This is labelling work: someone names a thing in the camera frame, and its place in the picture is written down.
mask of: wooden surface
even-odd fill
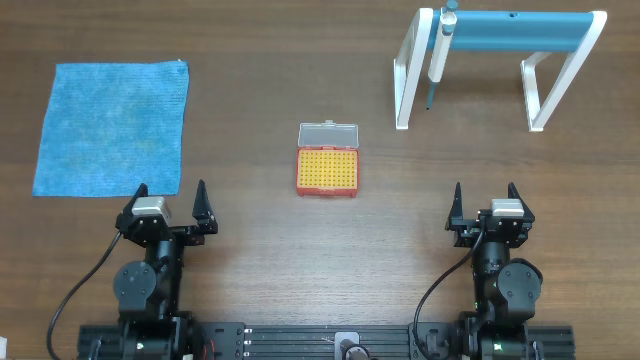
[[[636,0],[476,1],[465,9],[609,11],[545,131],[527,131],[519,62],[453,53],[430,111],[423,77],[409,131],[394,129],[392,64],[420,6],[399,1],[0,2],[0,335],[45,358],[61,299],[109,244],[127,199],[31,196],[55,64],[189,62],[176,223],[207,182],[220,234],[188,249],[181,307],[252,324],[407,324],[463,256],[443,230],[456,181],[474,216],[514,181],[536,215],[513,256],[544,273],[534,323],[575,327],[579,359],[633,359],[640,336],[640,23]],[[561,66],[539,66],[542,92]],[[356,199],[299,198],[300,122],[360,127]],[[71,358],[80,324],[113,323],[122,241],[69,302],[54,336]],[[468,267],[423,311],[473,307]]]

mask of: wire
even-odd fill
[[[49,356],[51,356],[52,359],[60,360],[58,355],[56,355],[56,352],[53,350],[53,345],[51,343],[51,337],[53,335],[53,329],[56,326],[56,321],[58,321],[58,317],[60,317],[60,313],[62,313],[62,309],[64,309],[64,306],[67,305],[67,302],[69,301],[69,299],[71,299],[73,294],[75,294],[76,291],[78,291],[80,286],[82,286],[84,283],[86,283],[87,280],[89,280],[93,276],[93,274],[95,274],[96,271],[98,271],[100,266],[102,266],[102,264],[104,264],[105,260],[107,260],[107,258],[111,254],[111,251],[113,250],[113,248],[118,243],[118,240],[120,240],[120,235],[121,234],[118,231],[118,233],[116,233],[116,236],[113,238],[113,241],[111,242],[111,245],[109,245],[109,247],[107,248],[107,251],[104,252],[104,255],[102,255],[102,258],[100,258],[100,260],[98,261],[96,266],[94,266],[93,269],[91,269],[91,271],[89,271],[87,273],[87,275],[85,275],[82,278],[82,280],[80,280],[76,284],[76,286],[74,286],[73,289],[71,289],[71,291],[69,291],[67,296],[65,296],[64,300],[62,300],[62,303],[60,303],[60,306],[58,306],[58,310],[56,310],[56,313],[53,315],[53,318],[51,319],[51,323],[49,324],[49,330],[47,330],[47,350],[49,351]]]
[[[420,318],[420,311],[422,310],[422,306],[424,305],[425,301],[427,301],[427,298],[429,297],[429,295],[431,295],[433,290],[435,290],[436,287],[440,285],[440,283],[444,279],[447,278],[447,276],[449,276],[452,272],[456,271],[460,266],[466,263],[467,260],[469,260],[473,256],[473,254],[476,252],[476,250],[480,246],[480,243],[482,242],[482,240],[484,240],[484,230],[485,230],[485,227],[483,224],[482,229],[480,230],[480,235],[478,236],[478,240],[476,240],[476,243],[473,244],[473,247],[471,247],[471,250],[469,250],[467,255],[465,255],[460,261],[458,261],[458,263],[450,267],[449,270],[445,271],[444,274],[440,275],[438,280],[436,280],[429,287],[429,290],[427,290],[427,292],[424,293],[424,295],[422,296],[422,299],[420,299],[420,302],[418,303],[418,307],[416,308],[416,314],[413,317],[413,340],[415,341],[416,346],[418,347],[418,350],[420,350],[420,353],[422,354],[422,356],[424,356],[425,359],[427,360],[435,360],[435,359],[431,355],[429,355],[428,349],[426,349],[426,347],[424,346],[425,345],[424,341],[420,340],[420,337],[418,336],[418,319]]]

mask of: blue mat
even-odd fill
[[[33,195],[177,194],[188,88],[183,61],[58,65]]]

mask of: white stand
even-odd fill
[[[433,9],[418,10],[404,37],[398,57],[393,60],[396,130],[409,128],[409,115],[416,95],[422,62],[427,52]]]
[[[520,63],[524,101],[527,108],[527,118],[529,120],[529,131],[540,132],[543,130],[553,110],[555,110],[560,99],[562,99],[562,95],[567,91],[571,81],[573,81],[584,60],[591,52],[591,49],[593,49],[596,40],[598,40],[604,24],[607,22],[607,13],[604,11],[593,11],[592,13],[593,22],[589,30],[587,30],[587,33],[582,38],[578,49],[567,56],[567,60],[565,60],[562,70],[560,70],[560,75],[558,75],[542,107],[540,107],[540,98],[538,96],[535,67],[551,53],[537,52]]]

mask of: open lid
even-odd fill
[[[358,125],[336,124],[333,120],[324,123],[302,123],[298,134],[298,147],[334,146],[358,148]]]

